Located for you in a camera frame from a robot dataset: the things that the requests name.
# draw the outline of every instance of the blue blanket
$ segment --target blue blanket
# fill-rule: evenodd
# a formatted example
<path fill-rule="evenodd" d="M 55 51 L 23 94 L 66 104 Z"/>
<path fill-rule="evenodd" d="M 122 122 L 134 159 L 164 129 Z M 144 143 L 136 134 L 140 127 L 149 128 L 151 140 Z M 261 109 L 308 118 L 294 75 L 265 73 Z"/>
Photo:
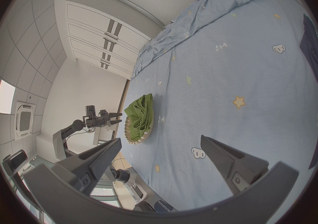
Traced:
<path fill-rule="evenodd" d="M 304 8 L 296 0 L 198 0 L 139 54 L 126 108 L 153 94 L 150 137 L 122 153 L 177 210 L 232 196 L 200 149 L 201 135 L 299 170 L 281 206 L 304 188 L 318 136 L 318 86 L 304 57 Z"/>

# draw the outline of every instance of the wicker basket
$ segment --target wicker basket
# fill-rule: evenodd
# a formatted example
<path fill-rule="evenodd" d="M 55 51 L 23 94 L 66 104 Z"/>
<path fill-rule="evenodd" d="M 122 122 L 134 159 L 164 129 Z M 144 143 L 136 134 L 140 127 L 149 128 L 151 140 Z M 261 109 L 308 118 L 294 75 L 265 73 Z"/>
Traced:
<path fill-rule="evenodd" d="M 125 137 L 127 139 L 127 141 L 130 143 L 130 144 L 138 144 L 138 143 L 141 143 L 143 141 L 145 141 L 149 136 L 150 136 L 150 133 L 152 131 L 152 128 L 154 126 L 154 111 L 152 111 L 152 122 L 150 124 L 150 129 L 148 132 L 144 132 L 144 134 L 142 135 L 142 137 L 138 140 L 138 141 L 135 141 L 135 140 L 131 140 L 130 139 L 130 131 L 129 131 L 129 127 L 130 127 L 130 119 L 129 117 L 126 118 L 126 121 L 125 121 Z"/>

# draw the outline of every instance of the dark garment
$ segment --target dark garment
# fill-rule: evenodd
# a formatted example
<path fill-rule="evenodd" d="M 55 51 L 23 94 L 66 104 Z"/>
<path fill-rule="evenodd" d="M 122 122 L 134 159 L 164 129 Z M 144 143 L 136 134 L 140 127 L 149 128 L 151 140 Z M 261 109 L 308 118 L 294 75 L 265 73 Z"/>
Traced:
<path fill-rule="evenodd" d="M 312 21 L 304 15 L 305 32 L 300 43 L 300 49 L 308 60 L 318 82 L 318 34 Z M 309 169 L 316 166 L 318 162 L 318 142 L 309 165 Z"/>

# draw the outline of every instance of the star print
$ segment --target star print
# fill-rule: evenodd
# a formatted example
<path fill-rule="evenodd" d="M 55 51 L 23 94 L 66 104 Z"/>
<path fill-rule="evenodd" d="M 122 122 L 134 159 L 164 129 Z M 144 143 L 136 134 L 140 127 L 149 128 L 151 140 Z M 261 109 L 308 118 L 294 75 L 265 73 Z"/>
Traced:
<path fill-rule="evenodd" d="M 187 76 L 187 82 L 188 82 L 188 84 L 191 84 L 191 77 Z"/>
<path fill-rule="evenodd" d="M 233 104 L 236 105 L 237 109 L 241 106 L 245 106 L 244 97 L 240 98 L 239 96 L 236 96 L 236 100 L 233 101 Z"/>

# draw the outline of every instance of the green cloth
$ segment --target green cloth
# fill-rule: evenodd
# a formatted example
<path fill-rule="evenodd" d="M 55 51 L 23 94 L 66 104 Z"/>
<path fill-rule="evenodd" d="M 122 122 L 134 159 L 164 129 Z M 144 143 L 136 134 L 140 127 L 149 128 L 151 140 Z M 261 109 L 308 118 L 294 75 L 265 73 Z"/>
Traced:
<path fill-rule="evenodd" d="M 141 98 L 132 102 L 125 113 L 130 118 L 130 138 L 138 141 L 144 132 L 150 129 L 152 122 L 152 94 L 143 95 Z"/>

